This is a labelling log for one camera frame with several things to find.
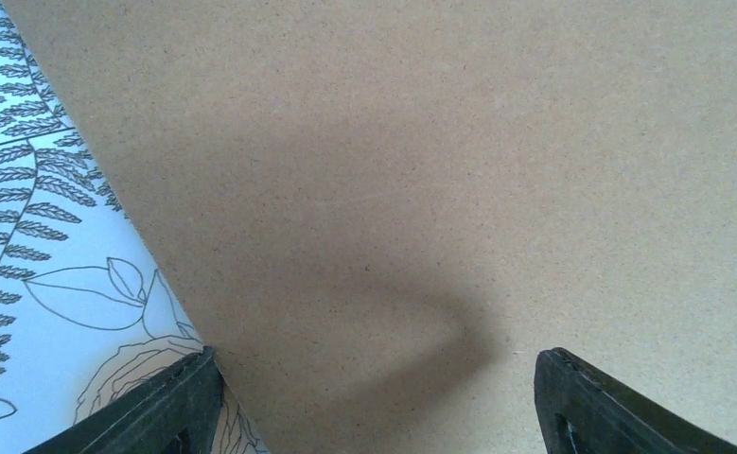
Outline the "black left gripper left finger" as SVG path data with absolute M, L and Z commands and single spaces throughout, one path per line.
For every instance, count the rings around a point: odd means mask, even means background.
M 213 349 L 186 356 L 31 453 L 210 453 L 223 402 Z

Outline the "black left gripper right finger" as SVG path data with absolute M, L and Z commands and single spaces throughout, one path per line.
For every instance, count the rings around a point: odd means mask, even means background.
M 562 347 L 538 354 L 534 391 L 548 453 L 737 453 Z

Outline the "brown cardboard backing board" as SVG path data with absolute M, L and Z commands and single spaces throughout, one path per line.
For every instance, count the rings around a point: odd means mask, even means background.
M 737 1 L 8 1 L 273 453 L 540 453 L 564 347 L 737 445 Z

